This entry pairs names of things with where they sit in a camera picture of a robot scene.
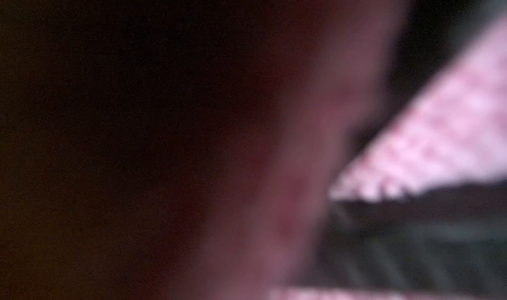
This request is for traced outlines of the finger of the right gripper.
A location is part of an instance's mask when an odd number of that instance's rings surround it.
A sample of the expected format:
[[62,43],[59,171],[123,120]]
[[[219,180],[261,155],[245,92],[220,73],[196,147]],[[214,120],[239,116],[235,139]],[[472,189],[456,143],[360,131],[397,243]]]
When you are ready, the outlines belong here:
[[334,202],[302,287],[506,295],[506,183]]

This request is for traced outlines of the pink cloth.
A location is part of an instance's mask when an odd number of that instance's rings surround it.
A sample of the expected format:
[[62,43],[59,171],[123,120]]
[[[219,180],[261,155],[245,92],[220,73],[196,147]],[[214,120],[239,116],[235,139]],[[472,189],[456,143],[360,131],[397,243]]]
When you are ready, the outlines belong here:
[[412,0],[174,0],[188,32],[174,123],[175,256],[149,299],[265,299],[330,199],[506,173],[506,17],[352,163]]

